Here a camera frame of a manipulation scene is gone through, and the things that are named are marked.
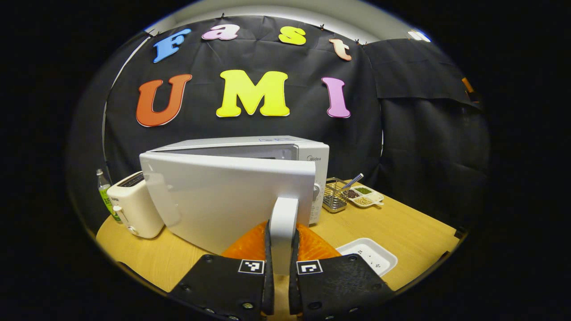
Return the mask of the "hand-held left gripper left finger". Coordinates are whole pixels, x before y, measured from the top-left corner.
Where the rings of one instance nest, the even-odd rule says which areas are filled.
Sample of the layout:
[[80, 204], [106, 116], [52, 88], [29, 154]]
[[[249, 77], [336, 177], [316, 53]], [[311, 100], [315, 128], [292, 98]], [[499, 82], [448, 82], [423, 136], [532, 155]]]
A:
[[261, 222], [222, 255], [201, 256], [169, 298], [198, 313], [194, 321], [265, 321], [275, 297], [268, 229]]

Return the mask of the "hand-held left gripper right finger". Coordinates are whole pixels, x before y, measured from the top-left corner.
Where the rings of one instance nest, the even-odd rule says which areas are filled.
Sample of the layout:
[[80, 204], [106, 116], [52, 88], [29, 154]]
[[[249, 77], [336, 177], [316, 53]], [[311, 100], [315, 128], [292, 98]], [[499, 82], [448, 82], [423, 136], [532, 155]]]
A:
[[359, 254], [331, 256], [316, 234], [297, 226], [292, 242], [289, 309], [299, 321], [377, 321], [395, 292]]

